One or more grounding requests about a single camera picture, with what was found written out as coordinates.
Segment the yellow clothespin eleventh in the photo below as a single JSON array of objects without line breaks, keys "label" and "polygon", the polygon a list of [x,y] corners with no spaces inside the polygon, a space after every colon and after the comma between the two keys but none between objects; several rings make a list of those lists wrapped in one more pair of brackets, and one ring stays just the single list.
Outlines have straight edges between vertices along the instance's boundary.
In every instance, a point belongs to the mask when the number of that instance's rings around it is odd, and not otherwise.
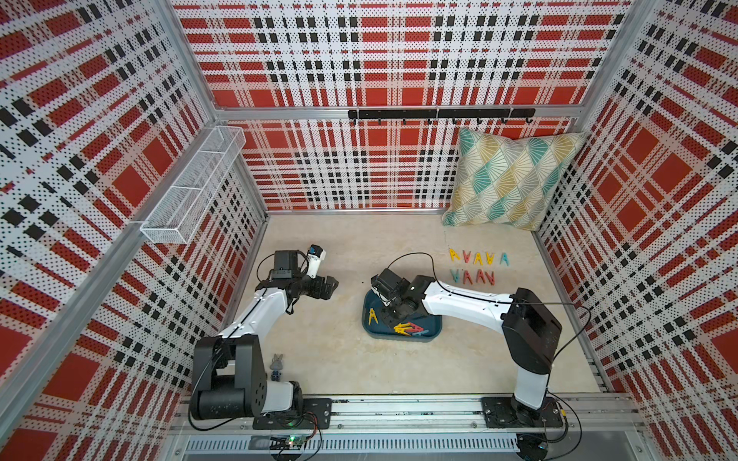
[{"label": "yellow clothespin eleventh", "polygon": [[377,316],[377,313],[374,308],[369,308],[368,314],[367,314],[367,320],[366,320],[366,326],[372,326],[372,325],[378,325],[380,324],[379,318]]}]

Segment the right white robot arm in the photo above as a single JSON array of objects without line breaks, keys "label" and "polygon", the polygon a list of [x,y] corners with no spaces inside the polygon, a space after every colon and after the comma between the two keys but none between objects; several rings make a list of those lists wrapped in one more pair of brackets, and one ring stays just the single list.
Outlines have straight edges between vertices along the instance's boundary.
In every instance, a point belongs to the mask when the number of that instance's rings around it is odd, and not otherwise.
[{"label": "right white robot arm", "polygon": [[371,288],[382,302],[382,322],[394,328],[412,315],[445,316],[470,322],[505,338],[518,366],[513,401],[538,411],[544,406],[562,325],[534,292],[512,294],[448,288],[436,279],[418,276],[411,282],[389,274],[374,276]]}]

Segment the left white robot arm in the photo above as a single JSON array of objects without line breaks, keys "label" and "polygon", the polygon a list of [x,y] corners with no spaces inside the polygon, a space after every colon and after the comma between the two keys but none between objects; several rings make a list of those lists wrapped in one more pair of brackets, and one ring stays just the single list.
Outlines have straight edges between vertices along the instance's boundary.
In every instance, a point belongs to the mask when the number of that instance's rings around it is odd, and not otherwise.
[{"label": "left white robot arm", "polygon": [[260,282],[242,316],[196,343],[188,415],[197,421],[267,414],[299,419],[304,412],[301,387],[296,381],[269,380],[261,340],[301,297],[328,301],[338,286],[335,278],[321,276]]}]

